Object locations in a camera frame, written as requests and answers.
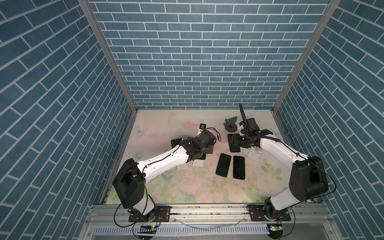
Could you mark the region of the purple case phone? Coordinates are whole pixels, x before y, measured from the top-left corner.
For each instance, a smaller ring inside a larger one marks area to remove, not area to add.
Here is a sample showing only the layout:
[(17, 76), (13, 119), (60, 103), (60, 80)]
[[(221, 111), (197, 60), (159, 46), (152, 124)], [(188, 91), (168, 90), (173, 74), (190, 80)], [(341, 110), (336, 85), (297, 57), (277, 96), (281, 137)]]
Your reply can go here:
[(229, 150), (231, 153), (240, 153), (241, 148), (235, 145), (235, 134), (227, 134)]

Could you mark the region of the round black phone stand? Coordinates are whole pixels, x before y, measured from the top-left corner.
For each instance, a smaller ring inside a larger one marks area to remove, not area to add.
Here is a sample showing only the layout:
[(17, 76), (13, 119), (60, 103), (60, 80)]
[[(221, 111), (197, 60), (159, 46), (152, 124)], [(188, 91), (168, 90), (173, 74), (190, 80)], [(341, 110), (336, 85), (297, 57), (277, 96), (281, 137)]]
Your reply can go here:
[(225, 127), (225, 130), (227, 132), (235, 133), (238, 130), (238, 127), (237, 127), (237, 124), (236, 124), (237, 119), (238, 119), (238, 117), (233, 117), (233, 118), (225, 119), (224, 127)]

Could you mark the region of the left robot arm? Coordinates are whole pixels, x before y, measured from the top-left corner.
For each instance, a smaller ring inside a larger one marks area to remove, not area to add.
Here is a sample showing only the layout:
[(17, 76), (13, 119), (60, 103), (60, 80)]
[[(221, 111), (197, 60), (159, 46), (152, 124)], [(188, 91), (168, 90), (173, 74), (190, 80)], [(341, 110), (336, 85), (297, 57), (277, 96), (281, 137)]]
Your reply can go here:
[(209, 154), (216, 142), (214, 134), (201, 130), (196, 137), (181, 139), (174, 148), (154, 158), (139, 162), (126, 160), (113, 180), (121, 206), (144, 216), (150, 215), (156, 205), (149, 197), (146, 183), (172, 168)]

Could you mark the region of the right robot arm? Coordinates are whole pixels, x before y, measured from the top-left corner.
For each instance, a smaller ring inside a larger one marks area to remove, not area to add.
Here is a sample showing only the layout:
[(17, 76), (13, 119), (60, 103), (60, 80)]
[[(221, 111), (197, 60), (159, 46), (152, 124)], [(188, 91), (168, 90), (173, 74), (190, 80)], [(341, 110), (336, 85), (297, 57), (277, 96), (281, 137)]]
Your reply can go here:
[(316, 156), (301, 154), (277, 139), (269, 130), (261, 130), (256, 120), (247, 119), (239, 123), (239, 133), (232, 137), (231, 144), (250, 149), (248, 157), (254, 161), (267, 154), (288, 167), (288, 186), (265, 200), (264, 215), (269, 220), (280, 217), (289, 207), (318, 198), (329, 190), (327, 174), (322, 160)]

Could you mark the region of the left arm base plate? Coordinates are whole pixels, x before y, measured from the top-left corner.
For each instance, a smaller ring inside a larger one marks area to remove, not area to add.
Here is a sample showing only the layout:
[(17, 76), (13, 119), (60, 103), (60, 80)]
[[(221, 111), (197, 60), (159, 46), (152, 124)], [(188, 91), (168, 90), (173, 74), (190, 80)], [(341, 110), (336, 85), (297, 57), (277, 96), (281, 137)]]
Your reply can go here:
[(129, 222), (169, 222), (171, 214), (170, 206), (157, 206), (154, 207), (149, 213), (146, 215), (141, 214), (140, 211), (136, 209), (132, 209), (130, 211)]

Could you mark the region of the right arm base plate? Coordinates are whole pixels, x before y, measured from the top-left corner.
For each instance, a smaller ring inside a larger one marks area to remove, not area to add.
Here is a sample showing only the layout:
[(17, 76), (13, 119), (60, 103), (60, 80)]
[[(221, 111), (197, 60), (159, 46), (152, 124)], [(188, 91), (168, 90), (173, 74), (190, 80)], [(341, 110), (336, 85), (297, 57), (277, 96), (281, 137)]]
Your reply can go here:
[(291, 216), (288, 212), (288, 209), (276, 210), (272, 205), (247, 205), (247, 211), (250, 214), (252, 222), (262, 222), (262, 221), (282, 221), (289, 222), (291, 221)]

